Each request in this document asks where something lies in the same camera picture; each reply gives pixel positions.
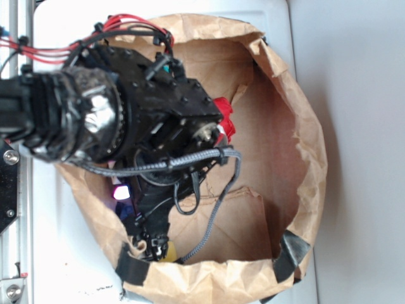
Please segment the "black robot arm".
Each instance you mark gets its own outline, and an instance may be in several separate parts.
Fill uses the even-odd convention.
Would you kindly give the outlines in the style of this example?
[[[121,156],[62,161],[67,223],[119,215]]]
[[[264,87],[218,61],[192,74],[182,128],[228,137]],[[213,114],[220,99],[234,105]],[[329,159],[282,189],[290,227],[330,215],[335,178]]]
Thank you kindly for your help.
[[[213,160],[171,165],[213,148],[223,114],[182,63],[158,53],[96,46],[52,72],[1,81],[1,137],[46,162],[112,162],[130,185],[123,223],[135,242],[167,248],[168,214],[205,178]]]

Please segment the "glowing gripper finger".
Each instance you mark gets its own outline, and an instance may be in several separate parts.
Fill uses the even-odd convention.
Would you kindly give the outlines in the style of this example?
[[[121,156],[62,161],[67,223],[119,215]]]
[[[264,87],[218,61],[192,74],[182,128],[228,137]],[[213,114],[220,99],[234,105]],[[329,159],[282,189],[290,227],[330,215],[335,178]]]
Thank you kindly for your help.
[[[124,201],[131,198],[131,187],[127,178],[112,177],[112,197],[117,201]]]

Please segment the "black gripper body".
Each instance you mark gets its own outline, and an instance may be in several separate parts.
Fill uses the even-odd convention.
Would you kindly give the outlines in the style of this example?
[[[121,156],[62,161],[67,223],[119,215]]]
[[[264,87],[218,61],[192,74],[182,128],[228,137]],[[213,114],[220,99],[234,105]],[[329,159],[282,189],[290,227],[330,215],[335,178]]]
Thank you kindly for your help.
[[[170,210],[176,207],[182,215],[192,215],[197,208],[184,210],[180,201],[194,195],[199,205],[200,185],[218,162],[220,148],[184,153],[133,149],[127,153],[121,164],[133,172],[126,181],[132,190],[134,210],[123,219],[123,224],[132,244],[140,246],[145,242],[147,247],[167,247]]]

